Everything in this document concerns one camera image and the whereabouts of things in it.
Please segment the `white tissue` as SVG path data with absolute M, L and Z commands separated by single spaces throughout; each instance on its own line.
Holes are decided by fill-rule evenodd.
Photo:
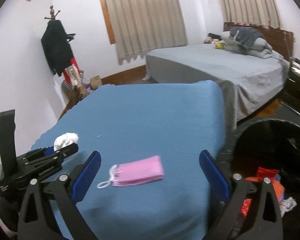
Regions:
M 78 140 L 79 137 L 77 133 L 64 133 L 55 139 L 53 149 L 54 151 L 57 151 L 73 143 L 77 144 Z

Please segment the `red cloth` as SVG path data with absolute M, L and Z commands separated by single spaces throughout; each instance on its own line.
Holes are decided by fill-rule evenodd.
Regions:
M 279 174 L 279 170 L 258 167 L 256 177 L 261 179 L 269 178 L 270 180 L 274 180 L 277 174 Z

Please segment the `black trash bin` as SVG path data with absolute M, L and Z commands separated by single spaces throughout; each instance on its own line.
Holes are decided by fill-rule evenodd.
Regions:
M 297 206 L 284 214 L 284 239 L 300 239 L 300 126 L 279 118 L 253 118 L 228 135 L 217 155 L 226 171 L 243 177 L 256 175 L 259 167 L 278 170 L 285 197 Z

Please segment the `crumpled grey pink tissue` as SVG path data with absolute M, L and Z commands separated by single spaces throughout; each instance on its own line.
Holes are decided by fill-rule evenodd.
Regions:
M 297 206 L 297 203 L 296 203 L 295 199 L 292 197 L 282 200 L 279 204 L 281 217 L 283 218 L 285 213 L 293 210 L 294 207 L 296 207 L 296 206 Z

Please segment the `wooden coat rack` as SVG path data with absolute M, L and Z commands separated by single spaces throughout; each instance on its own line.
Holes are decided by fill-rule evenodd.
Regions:
M 62 22 L 57 19 L 60 11 L 50 6 L 50 16 L 46 30 L 41 38 L 43 52 L 52 75 L 64 77 L 63 86 L 70 100 L 82 100 L 88 96 L 87 88 L 83 82 L 84 72 L 80 70 L 74 57 L 70 42 L 74 40 L 75 33 L 67 33 Z

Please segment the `red garment on rack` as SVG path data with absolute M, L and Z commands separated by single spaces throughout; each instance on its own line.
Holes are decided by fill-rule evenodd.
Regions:
M 70 83 L 73 86 L 77 86 L 81 83 L 80 81 L 80 70 L 77 65 L 75 58 L 72 58 L 70 67 L 63 70 L 63 75 L 66 83 Z

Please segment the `blue table cloth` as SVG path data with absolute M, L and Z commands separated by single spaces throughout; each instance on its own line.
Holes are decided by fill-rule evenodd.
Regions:
M 193 84 L 104 85 L 78 103 L 33 148 L 73 132 L 79 151 L 63 163 L 71 172 L 91 152 L 102 164 L 81 215 L 99 239 L 202 239 L 207 233 L 210 187 L 199 154 L 216 156 L 225 142 L 223 93 L 212 81 Z M 98 189 L 115 164 L 158 155 L 160 181 Z

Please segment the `pink face mask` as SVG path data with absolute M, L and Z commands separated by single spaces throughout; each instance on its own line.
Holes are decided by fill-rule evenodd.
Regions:
M 162 180 L 165 176 L 161 157 L 158 155 L 131 163 L 113 165 L 109 169 L 109 178 L 97 185 L 98 189 L 127 187 Z

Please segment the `black coat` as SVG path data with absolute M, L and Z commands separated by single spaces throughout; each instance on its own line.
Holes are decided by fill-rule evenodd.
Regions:
M 74 58 L 68 35 L 60 20 L 49 21 L 41 38 L 47 64 L 53 75 L 61 76 Z

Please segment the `black chair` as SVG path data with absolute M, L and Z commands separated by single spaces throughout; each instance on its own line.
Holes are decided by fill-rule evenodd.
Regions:
M 292 56 L 292 47 L 288 42 L 289 36 L 286 31 L 283 33 L 289 56 L 289 65 L 287 80 L 279 98 L 279 103 L 300 116 L 300 59 Z

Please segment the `bed with grey sheet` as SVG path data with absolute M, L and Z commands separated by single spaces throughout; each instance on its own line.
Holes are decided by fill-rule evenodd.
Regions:
M 289 65 L 286 60 L 261 59 L 208 44 L 156 49 L 145 60 L 145 78 L 158 83 L 217 83 L 223 92 L 228 133 L 281 92 Z

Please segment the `beige curtain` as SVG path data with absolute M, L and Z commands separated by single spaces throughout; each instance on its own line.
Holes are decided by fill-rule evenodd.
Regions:
M 188 44 L 179 0 L 106 0 L 119 60 Z
M 281 28 L 275 0 L 220 0 L 225 22 Z

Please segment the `yellow plush toy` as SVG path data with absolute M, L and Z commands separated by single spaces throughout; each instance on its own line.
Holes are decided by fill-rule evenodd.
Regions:
M 216 42 L 214 45 L 215 45 L 216 49 L 224 49 L 226 46 L 226 43 L 224 43 L 223 41 L 219 41 L 219 42 Z

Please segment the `wooden headboard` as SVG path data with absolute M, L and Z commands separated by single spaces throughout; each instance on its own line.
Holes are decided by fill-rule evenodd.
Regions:
M 258 30 L 266 38 L 266 41 L 272 48 L 280 53 L 287 61 L 289 61 L 290 57 L 294 54 L 294 33 L 291 31 L 262 25 L 234 22 L 225 22 L 223 30 L 229 31 L 233 27 L 252 27 Z

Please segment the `right beige curtain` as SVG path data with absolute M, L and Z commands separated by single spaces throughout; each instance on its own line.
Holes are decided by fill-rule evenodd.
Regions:
M 281 28 L 275 0 L 220 0 L 225 22 Z

